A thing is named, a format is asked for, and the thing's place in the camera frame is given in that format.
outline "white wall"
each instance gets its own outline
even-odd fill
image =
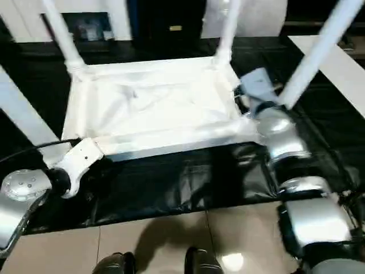
[[[117,40],[130,40],[125,0],[54,0],[61,13],[108,12]],[[276,36],[286,15],[287,0],[241,0],[243,8],[237,36]],[[208,0],[203,38],[219,37],[229,0]],[[0,15],[17,42],[48,42],[51,38],[40,18],[41,0],[0,0]]]
[[[54,0],[61,13],[108,12],[117,40],[130,40],[124,0]],[[0,0],[0,15],[16,42],[49,42],[51,37],[39,16],[41,0]]]

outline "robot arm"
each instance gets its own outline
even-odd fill
[[[49,170],[17,170],[8,174],[0,189],[0,258],[7,257],[27,226],[31,213],[49,191],[63,198],[75,196],[80,179],[103,157],[92,139],[82,140]]]
[[[303,260],[306,273],[365,273],[365,264],[349,246],[346,216],[330,196],[330,187],[295,123],[278,106],[265,69],[242,77],[241,90],[250,98],[250,115],[258,123],[267,164],[279,186],[279,226],[287,251]]]

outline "tiled floor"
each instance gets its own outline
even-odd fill
[[[25,236],[1,274],[89,274],[97,261],[132,251],[140,272],[183,273],[190,246],[215,252],[225,273],[227,255],[240,253],[236,273],[286,274],[296,263],[285,253],[277,228],[277,203],[246,205],[96,228]]]

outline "white panel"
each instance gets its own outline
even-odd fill
[[[241,0],[237,37],[277,36],[285,21],[287,0]],[[208,0],[202,38],[220,37],[229,0]]]
[[[50,42],[51,37],[40,17],[41,2],[39,0],[13,0],[18,11],[23,17],[27,28],[32,36],[27,42]]]
[[[0,0],[0,15],[16,42],[33,41],[13,0]]]
[[[127,3],[125,0],[106,0],[109,20],[116,40],[131,40]]]

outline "cable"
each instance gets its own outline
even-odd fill
[[[25,148],[24,150],[20,150],[16,153],[13,153],[7,157],[4,157],[2,159],[0,159],[0,163],[2,162],[5,162],[15,156],[18,156],[20,154],[24,154],[24,153],[27,153],[29,151],[32,151],[32,150],[37,150],[39,148],[43,148],[43,147],[49,147],[49,146],[55,146],[57,144],[63,144],[63,143],[73,143],[73,142],[78,142],[80,141],[80,139],[67,139],[67,140],[61,140],[61,141],[54,141],[54,142],[49,142],[49,143],[43,143],[43,144],[39,144],[37,146],[32,146],[32,147],[29,147],[29,148]]]

